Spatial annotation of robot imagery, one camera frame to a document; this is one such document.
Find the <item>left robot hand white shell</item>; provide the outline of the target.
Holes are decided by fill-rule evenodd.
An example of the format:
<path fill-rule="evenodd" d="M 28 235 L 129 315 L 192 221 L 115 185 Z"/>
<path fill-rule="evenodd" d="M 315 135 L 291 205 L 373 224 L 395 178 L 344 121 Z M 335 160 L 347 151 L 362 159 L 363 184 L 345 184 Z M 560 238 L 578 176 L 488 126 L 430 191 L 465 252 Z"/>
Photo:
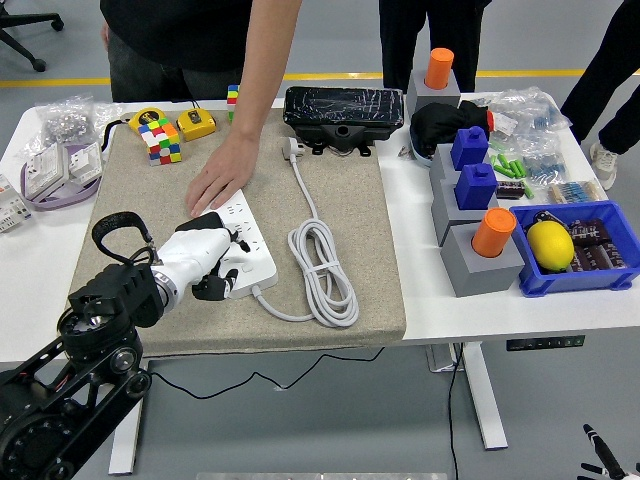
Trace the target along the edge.
<path fill-rule="evenodd" d="M 238 270 L 232 269 L 225 277 L 219 277 L 217 265 L 232 243 L 237 243 L 244 252 L 251 250 L 244 240 L 238 239 L 237 232 L 225 227 L 180 230 L 170 237 L 151 265 L 166 311 L 182 301 L 188 287 L 202 300 L 221 301 L 229 296 Z"/>

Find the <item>person's left hand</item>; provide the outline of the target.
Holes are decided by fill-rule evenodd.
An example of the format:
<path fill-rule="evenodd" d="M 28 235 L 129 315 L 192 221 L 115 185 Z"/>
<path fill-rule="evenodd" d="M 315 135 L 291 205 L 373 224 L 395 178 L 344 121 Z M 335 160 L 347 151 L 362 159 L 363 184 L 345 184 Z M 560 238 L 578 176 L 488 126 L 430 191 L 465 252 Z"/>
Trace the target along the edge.
<path fill-rule="evenodd" d="M 247 184 L 256 167 L 259 142 L 259 134 L 232 131 L 211 154 L 187 189 L 185 202 L 192 217 L 209 206 L 219 208 Z"/>

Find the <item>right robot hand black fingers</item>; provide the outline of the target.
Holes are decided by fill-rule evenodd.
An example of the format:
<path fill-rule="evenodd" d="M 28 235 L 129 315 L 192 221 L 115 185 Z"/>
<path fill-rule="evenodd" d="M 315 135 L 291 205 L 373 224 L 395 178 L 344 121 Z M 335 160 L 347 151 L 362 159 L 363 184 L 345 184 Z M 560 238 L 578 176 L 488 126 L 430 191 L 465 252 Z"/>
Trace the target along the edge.
<path fill-rule="evenodd" d="M 594 451 L 601 461 L 601 466 L 592 465 L 589 463 L 582 463 L 581 468 L 587 472 L 599 474 L 608 477 L 609 479 L 638 479 L 639 478 L 639 464 L 636 464 L 635 471 L 624 470 L 616 457 L 611 452 L 609 446 L 601 438 L 601 436 L 595 431 L 589 424 L 583 425 L 584 433 L 587 435 L 589 442 L 594 448 Z"/>

